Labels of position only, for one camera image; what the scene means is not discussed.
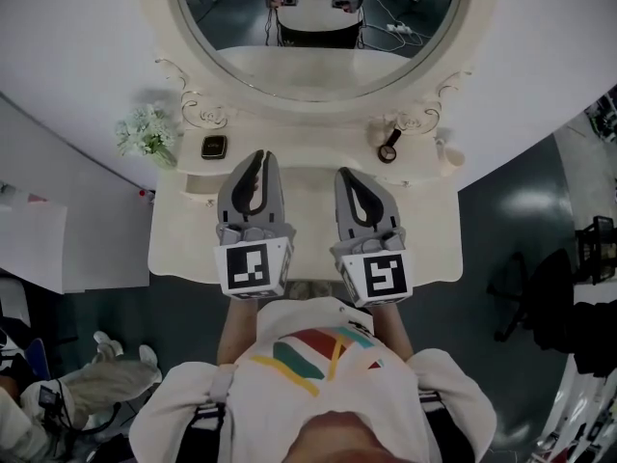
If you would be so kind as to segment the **person's patterned shoe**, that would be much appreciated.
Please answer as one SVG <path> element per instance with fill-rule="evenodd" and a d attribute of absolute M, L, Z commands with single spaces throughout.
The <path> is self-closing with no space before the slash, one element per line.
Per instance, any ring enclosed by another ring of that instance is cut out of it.
<path fill-rule="evenodd" d="M 294 281 L 288 289 L 287 297 L 291 300 L 306 301 L 313 298 L 333 295 L 332 284 L 325 281 Z"/>

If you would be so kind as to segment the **white flowers in glass vase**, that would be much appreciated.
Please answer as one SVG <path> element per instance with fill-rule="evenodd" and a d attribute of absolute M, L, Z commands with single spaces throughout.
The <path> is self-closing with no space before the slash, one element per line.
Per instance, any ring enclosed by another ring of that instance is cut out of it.
<path fill-rule="evenodd" d="M 162 169 L 172 169 L 177 164 L 174 145 L 179 133 L 178 122 L 159 104 L 133 109 L 115 128 L 121 155 L 148 158 Z"/>

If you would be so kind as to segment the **cream dressing table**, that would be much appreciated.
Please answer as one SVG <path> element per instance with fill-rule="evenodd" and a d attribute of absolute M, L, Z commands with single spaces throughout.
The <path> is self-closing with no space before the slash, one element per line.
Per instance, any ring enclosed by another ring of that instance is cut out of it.
<path fill-rule="evenodd" d="M 203 160 L 207 129 L 189 129 L 177 148 L 177 166 L 159 174 L 154 199 L 148 268 L 202 284 L 218 283 L 213 249 L 218 207 L 190 202 L 180 191 L 188 175 L 229 175 L 257 150 L 269 150 L 281 168 L 285 219 L 296 230 L 289 270 L 292 280 L 334 281 L 339 275 L 329 251 L 338 240 L 335 172 L 349 167 L 374 177 L 395 198 L 414 257 L 414 283 L 455 282 L 463 274 L 457 190 L 442 177 L 431 134 L 403 134 L 390 164 L 377 157 L 366 139 L 367 123 L 326 126 L 276 124 L 236 118 L 220 129 L 228 137 L 222 160 Z M 382 177 L 442 177 L 409 188 Z"/>

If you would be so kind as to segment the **black office chair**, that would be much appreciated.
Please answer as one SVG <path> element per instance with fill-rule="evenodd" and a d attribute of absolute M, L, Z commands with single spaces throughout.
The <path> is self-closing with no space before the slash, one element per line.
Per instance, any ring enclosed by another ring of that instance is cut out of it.
<path fill-rule="evenodd" d="M 528 271 L 524 255 L 514 253 L 487 285 L 487 293 L 518 305 L 509 324 L 494 340 L 505 342 L 521 327 L 533 333 L 540 348 L 566 350 L 566 326 L 574 306 L 574 282 L 567 251 L 558 249 Z"/>

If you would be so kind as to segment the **black compact case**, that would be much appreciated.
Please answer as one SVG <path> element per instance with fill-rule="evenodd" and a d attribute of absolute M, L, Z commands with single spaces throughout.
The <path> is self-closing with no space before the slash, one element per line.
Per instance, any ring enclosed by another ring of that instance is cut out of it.
<path fill-rule="evenodd" d="M 222 160 L 228 151 L 228 137 L 226 135 L 206 135 L 201 144 L 201 158 L 203 160 Z"/>

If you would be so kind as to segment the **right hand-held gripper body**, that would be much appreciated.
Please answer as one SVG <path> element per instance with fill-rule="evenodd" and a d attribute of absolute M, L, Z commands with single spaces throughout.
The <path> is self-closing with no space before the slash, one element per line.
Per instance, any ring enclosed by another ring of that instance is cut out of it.
<path fill-rule="evenodd" d="M 413 256 L 402 228 L 339 241 L 330 252 L 355 308 L 403 301 L 413 295 Z"/>

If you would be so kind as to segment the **black crate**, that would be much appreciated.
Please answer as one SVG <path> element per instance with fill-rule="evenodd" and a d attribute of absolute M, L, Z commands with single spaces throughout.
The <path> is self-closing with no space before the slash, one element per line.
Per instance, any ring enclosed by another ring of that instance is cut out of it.
<path fill-rule="evenodd" d="M 592 224 L 576 230 L 578 283 L 599 283 L 617 276 L 617 227 L 610 217 L 594 216 Z"/>

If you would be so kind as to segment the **person's right forearm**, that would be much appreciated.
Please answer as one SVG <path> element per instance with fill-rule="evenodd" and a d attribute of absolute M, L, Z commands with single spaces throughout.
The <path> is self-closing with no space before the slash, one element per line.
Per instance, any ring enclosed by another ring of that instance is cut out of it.
<path fill-rule="evenodd" d="M 414 350 L 395 303 L 372 307 L 374 336 L 402 361 L 409 361 Z"/>

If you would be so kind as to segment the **white cluttered workbench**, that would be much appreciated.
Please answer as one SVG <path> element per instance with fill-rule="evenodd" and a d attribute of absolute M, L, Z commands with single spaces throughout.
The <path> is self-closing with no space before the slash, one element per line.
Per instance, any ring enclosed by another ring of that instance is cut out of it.
<path fill-rule="evenodd" d="M 570 355 L 528 463 L 599 463 L 617 442 L 617 369 L 581 374 Z"/>

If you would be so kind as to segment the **small black screen device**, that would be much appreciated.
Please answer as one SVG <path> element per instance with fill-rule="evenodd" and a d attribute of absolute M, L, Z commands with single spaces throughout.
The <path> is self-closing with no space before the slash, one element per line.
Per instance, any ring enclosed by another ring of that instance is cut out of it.
<path fill-rule="evenodd" d="M 62 408 L 60 394 L 45 386 L 40 386 L 38 402 L 45 411 L 56 413 Z"/>

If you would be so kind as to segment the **person's white printed t-shirt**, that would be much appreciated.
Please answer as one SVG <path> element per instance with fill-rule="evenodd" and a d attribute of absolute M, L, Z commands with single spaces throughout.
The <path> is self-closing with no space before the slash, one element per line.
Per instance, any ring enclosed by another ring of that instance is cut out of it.
<path fill-rule="evenodd" d="M 231 365 L 172 368 L 129 431 L 137 463 L 282 463 L 303 425 L 356 414 L 408 463 L 480 463 L 496 412 L 440 349 L 402 361 L 371 310 L 332 297 L 259 305 L 256 341 Z"/>

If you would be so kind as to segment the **white side cabinet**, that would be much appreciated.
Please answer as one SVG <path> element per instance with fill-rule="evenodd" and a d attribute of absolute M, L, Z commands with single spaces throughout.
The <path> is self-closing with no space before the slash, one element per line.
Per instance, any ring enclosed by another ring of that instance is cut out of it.
<path fill-rule="evenodd" d="M 0 96 L 2 184 L 0 269 L 60 294 L 148 285 L 152 207 L 139 187 Z"/>

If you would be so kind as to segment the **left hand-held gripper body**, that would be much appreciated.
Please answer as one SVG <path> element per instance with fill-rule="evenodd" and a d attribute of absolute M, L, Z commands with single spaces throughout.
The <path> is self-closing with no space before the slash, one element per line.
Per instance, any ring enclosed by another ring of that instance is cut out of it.
<path fill-rule="evenodd" d="M 293 255 L 293 233 L 219 224 L 214 257 L 221 291 L 232 299 L 284 296 Z"/>

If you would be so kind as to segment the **black round hand mirror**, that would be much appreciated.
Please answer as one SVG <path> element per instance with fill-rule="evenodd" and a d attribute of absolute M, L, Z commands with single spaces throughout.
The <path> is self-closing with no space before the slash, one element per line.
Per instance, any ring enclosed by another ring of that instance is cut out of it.
<path fill-rule="evenodd" d="M 397 151 L 394 147 L 402 135 L 402 132 L 395 128 L 386 141 L 377 148 L 378 159 L 384 164 L 392 163 L 397 157 Z"/>

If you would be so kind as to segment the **oval white framed mirror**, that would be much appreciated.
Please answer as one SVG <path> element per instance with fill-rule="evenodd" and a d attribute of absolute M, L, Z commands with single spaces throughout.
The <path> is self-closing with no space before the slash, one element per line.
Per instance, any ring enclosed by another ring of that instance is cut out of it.
<path fill-rule="evenodd" d="M 406 59 L 368 48 L 259 45 L 218 51 L 186 0 L 141 0 L 163 66 L 182 83 L 184 105 L 299 123 L 411 116 L 438 101 L 465 74 L 495 2 L 452 0 L 435 35 Z"/>

